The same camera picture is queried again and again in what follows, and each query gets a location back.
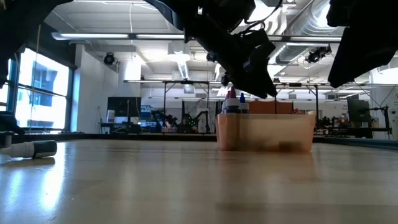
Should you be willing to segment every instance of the box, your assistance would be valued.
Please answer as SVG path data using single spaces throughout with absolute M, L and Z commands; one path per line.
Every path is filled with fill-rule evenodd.
M 314 115 L 219 114 L 217 143 L 223 151 L 309 152 Z

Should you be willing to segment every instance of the table surface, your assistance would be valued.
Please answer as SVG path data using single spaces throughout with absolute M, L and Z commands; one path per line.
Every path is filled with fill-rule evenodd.
M 81 140 L 54 158 L 0 156 L 0 223 L 396 223 L 397 187 L 395 151 Z

